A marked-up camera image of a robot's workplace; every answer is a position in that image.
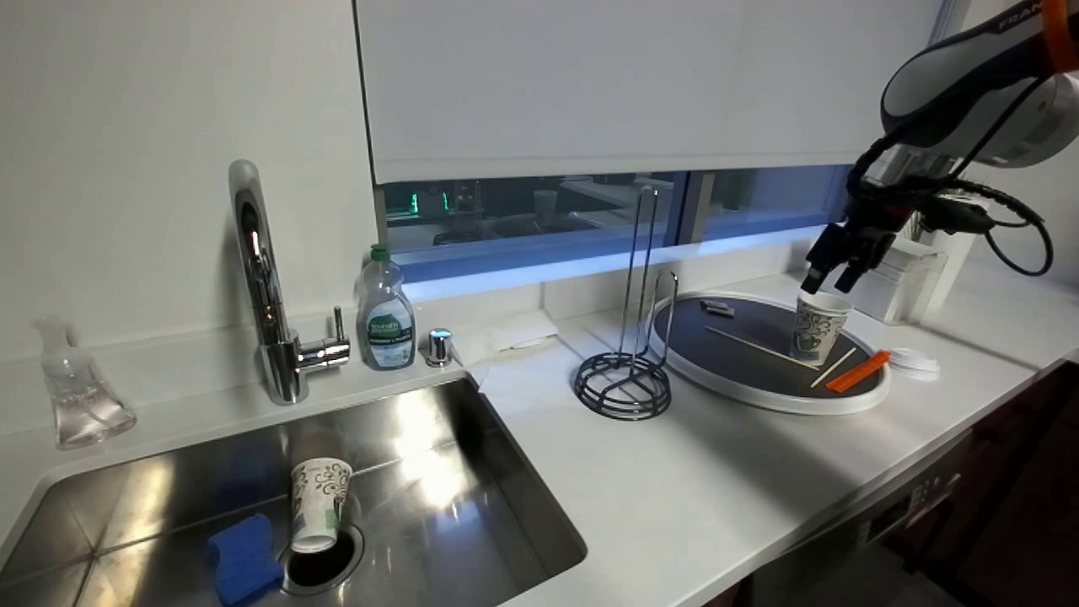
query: blue sponge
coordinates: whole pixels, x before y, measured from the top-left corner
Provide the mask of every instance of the blue sponge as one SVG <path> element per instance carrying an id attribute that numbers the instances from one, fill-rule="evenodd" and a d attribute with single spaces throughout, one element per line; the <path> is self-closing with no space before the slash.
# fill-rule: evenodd
<path id="1" fill-rule="evenodd" d="M 280 587 L 280 563 L 273 563 L 273 526 L 263 513 L 209 536 L 212 587 L 226 607 L 253 604 Z"/>

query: white wall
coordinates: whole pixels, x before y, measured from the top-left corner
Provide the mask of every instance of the white wall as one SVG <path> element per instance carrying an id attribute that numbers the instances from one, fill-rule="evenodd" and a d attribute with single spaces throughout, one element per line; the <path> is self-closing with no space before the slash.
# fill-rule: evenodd
<path id="1" fill-rule="evenodd" d="M 347 0 L 0 3 L 0 361 L 246 320 L 229 233 L 253 158 L 290 310 L 351 300 L 374 239 Z"/>

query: stainless steel sink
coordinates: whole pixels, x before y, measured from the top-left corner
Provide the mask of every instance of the stainless steel sink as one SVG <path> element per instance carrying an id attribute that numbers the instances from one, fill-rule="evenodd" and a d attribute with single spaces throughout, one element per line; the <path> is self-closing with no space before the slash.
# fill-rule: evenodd
<path id="1" fill-rule="evenodd" d="M 209 536 L 266 513 L 273 556 L 290 567 L 290 465 L 307 455 L 357 469 L 347 506 L 357 550 L 293 563 L 260 604 L 502 604 L 587 553 L 462 378 L 64 479 L 3 563 L 0 604 L 219 604 Z"/>

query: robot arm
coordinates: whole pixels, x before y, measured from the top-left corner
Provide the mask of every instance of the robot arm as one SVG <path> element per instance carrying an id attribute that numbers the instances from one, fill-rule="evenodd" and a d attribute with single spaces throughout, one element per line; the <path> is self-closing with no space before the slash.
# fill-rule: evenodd
<path id="1" fill-rule="evenodd" d="M 1025 0 L 910 57 L 880 98 L 887 135 L 853 165 L 846 219 L 813 243 L 803 290 L 816 293 L 843 263 L 836 287 L 850 290 L 883 260 L 910 212 L 924 216 L 924 229 L 995 229 L 981 206 L 947 192 L 968 162 L 1035 165 L 1079 135 L 1079 81 L 1066 74 L 1076 47 L 1079 0 Z M 1042 229 L 1012 196 L 964 189 L 988 192 Z"/>

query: cable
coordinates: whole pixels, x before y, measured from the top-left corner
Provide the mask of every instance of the cable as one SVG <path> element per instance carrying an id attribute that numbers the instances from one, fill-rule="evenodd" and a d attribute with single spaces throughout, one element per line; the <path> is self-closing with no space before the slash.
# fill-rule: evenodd
<path id="1" fill-rule="evenodd" d="M 1012 115 L 1045 84 L 1049 78 L 1035 78 L 1028 88 L 1022 88 L 1018 98 L 1012 98 L 1012 105 L 988 125 L 988 132 L 974 142 L 974 148 L 968 152 L 968 158 L 951 172 L 951 179 L 958 179 L 978 155 L 981 148 L 1012 121 Z"/>
<path id="2" fill-rule="evenodd" d="M 1028 209 L 1022 199 L 1001 192 L 1001 189 L 991 189 L 991 185 L 981 185 L 981 182 L 968 182 L 961 179 L 961 172 L 981 155 L 981 148 L 1012 121 L 1012 115 L 1045 84 L 1049 78 L 1035 78 L 1028 88 L 1022 88 L 1022 94 L 1012 98 L 1012 105 L 985 128 L 985 135 L 971 145 L 971 152 L 961 158 L 961 165 L 944 175 L 944 179 L 904 179 L 897 185 L 870 185 L 863 182 L 863 175 L 870 172 L 870 165 L 887 152 L 894 148 L 907 128 L 914 128 L 917 121 L 907 121 L 904 128 L 877 138 L 853 165 L 853 172 L 846 175 L 846 189 L 850 196 L 897 196 L 897 199 L 934 199 L 937 192 L 944 189 L 958 189 L 958 192 L 974 192 L 981 199 L 991 199 L 998 206 L 1005 206 L 1008 212 L 1015 212 L 1022 223 L 1005 223 L 1005 219 L 995 219 L 995 229 L 1035 229 L 1039 239 L 1042 239 L 1042 266 L 1039 270 L 1028 270 L 1028 266 L 1018 266 L 1012 256 L 1005 256 L 1005 250 L 998 246 L 998 239 L 991 236 L 991 229 L 985 233 L 985 243 L 988 250 L 1005 263 L 1012 266 L 1015 273 L 1022 277 L 1045 277 L 1052 270 L 1052 260 L 1055 260 L 1055 250 L 1052 250 L 1052 236 L 1042 223 L 1042 216 L 1035 209 Z"/>

